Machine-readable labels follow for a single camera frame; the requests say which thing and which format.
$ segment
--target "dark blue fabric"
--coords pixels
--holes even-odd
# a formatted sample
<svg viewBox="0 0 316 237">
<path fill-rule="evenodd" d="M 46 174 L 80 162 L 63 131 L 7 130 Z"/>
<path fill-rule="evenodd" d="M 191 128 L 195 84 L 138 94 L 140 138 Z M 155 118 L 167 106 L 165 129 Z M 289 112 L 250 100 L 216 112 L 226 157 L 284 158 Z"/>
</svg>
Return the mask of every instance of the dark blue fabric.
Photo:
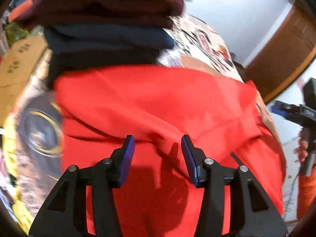
<svg viewBox="0 0 316 237">
<path fill-rule="evenodd" d="M 68 24 L 45 27 L 44 35 L 54 53 L 85 50 L 128 50 L 146 47 L 172 49 L 173 39 L 162 28 L 119 24 Z"/>
</svg>

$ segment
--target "black fabric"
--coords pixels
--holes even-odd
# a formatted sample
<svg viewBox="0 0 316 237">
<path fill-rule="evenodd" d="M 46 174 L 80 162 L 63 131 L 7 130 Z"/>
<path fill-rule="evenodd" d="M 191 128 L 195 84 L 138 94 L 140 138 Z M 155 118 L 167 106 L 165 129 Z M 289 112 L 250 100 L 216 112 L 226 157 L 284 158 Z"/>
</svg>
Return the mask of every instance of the black fabric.
<svg viewBox="0 0 316 237">
<path fill-rule="evenodd" d="M 115 65 L 157 64 L 159 55 L 160 51 L 151 48 L 133 48 L 119 51 L 93 50 L 53 54 L 46 85 L 52 90 L 54 81 L 66 71 Z"/>
<path fill-rule="evenodd" d="M 120 24 L 77 23 L 47 26 L 44 36 L 53 53 L 86 50 L 128 50 L 134 47 L 172 49 L 174 40 L 162 28 Z"/>
</svg>

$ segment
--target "red cloth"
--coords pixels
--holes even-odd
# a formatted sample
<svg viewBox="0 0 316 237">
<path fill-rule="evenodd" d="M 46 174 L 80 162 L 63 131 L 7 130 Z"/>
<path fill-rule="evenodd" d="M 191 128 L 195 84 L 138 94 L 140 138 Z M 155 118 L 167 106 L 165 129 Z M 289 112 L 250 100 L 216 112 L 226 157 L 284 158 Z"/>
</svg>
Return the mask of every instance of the red cloth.
<svg viewBox="0 0 316 237">
<path fill-rule="evenodd" d="M 316 197 L 316 167 L 310 177 L 300 174 L 298 182 L 297 219 L 301 220 Z"/>
<path fill-rule="evenodd" d="M 113 191 L 124 237 L 194 236 L 203 189 L 188 180 L 184 134 L 224 166 L 238 166 L 234 151 L 283 213 L 285 158 L 261 121 L 252 83 L 191 69 L 119 66 L 69 72 L 55 89 L 65 116 L 63 170 L 94 165 L 128 134 L 136 139 L 127 182 Z M 227 197 L 225 205 L 223 233 Z M 91 210 L 87 216 L 91 232 Z"/>
</svg>

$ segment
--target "white wall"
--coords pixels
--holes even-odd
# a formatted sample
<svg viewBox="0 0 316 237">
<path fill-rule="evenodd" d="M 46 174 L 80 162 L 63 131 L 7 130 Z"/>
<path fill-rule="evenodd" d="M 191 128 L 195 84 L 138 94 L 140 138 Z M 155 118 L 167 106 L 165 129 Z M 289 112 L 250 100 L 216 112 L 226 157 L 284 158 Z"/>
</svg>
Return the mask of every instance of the white wall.
<svg viewBox="0 0 316 237">
<path fill-rule="evenodd" d="M 186 11 L 211 25 L 229 51 L 236 54 L 235 60 L 244 65 L 273 36 L 292 3 L 292 0 L 192 0 L 186 2 Z"/>
<path fill-rule="evenodd" d="M 289 104 L 304 104 L 304 97 L 301 88 L 311 77 L 316 78 L 316 60 L 289 88 L 286 89 L 285 92 L 280 94 L 275 100 Z M 275 100 L 268 104 L 268 108 L 271 108 Z M 279 115 L 272 113 L 271 116 L 279 132 L 282 148 L 287 160 L 287 178 L 283 185 L 283 200 L 284 205 L 286 205 L 287 201 L 289 200 L 291 185 L 298 173 L 299 168 L 299 164 L 295 162 L 297 160 L 297 155 L 294 153 L 294 150 L 298 147 L 297 141 L 301 126 L 289 122 Z M 286 214 L 286 221 L 296 220 L 297 191 L 297 182 L 295 182 L 292 201 Z"/>
</svg>

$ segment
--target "brown fabric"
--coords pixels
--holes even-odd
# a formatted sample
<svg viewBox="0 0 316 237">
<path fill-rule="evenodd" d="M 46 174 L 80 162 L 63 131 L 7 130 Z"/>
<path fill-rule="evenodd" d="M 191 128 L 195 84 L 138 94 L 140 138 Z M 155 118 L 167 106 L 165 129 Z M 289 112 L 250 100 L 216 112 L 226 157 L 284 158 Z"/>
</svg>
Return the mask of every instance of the brown fabric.
<svg viewBox="0 0 316 237">
<path fill-rule="evenodd" d="M 31 30 L 37 25 L 118 23 L 171 29 L 168 16 L 181 15 L 183 0 L 34 0 L 16 22 Z"/>
</svg>

